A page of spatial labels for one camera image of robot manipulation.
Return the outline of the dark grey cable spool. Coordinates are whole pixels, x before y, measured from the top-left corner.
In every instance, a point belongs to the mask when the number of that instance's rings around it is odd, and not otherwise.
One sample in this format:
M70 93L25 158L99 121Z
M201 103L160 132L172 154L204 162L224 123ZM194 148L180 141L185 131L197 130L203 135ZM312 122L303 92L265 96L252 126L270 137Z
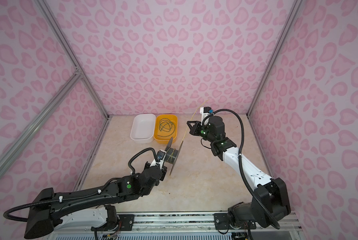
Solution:
M172 168L170 170L170 175L172 174L173 170L174 170L174 167L175 167L175 164L179 158L179 154L180 154L180 151L182 149L182 146L183 146L183 141L181 142L180 144L180 147L178 149L175 149L175 148L172 148L172 143L173 143L173 140L174 138L171 137L168 144L166 145L166 148L165 148L165 152L166 152L166 155L165 155L165 158L164 158L164 161L166 163L169 163L172 165Z

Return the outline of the white plastic tray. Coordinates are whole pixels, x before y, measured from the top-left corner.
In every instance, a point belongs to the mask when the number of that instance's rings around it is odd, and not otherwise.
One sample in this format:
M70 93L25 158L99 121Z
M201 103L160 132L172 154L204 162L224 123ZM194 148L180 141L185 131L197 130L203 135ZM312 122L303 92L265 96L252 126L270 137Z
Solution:
M140 114L135 116L130 138L137 144L148 144L154 140L156 116Z

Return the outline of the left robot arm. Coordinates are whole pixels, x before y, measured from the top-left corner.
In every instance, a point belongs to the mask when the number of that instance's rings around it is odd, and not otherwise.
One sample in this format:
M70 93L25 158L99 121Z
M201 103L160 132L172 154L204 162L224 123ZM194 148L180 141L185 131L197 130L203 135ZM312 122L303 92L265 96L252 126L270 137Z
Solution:
M62 224L62 217L100 205L137 200L150 194L163 181L167 167L147 166L142 173L110 179L100 187L71 193L55 193L53 188L40 192L30 205L25 239L46 236Z

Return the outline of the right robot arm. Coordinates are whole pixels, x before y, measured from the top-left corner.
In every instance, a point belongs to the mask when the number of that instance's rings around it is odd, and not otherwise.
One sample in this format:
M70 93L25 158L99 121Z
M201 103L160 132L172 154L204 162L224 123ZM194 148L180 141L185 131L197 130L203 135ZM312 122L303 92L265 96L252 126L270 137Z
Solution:
M241 176L252 195L250 203L238 203L228 209L229 224L238 228L256 222L263 228L280 229L279 221L291 213L286 183L264 173L244 156L242 147L226 136L221 117L209 115L202 121L188 121L187 125L190 135L209 142L213 155Z

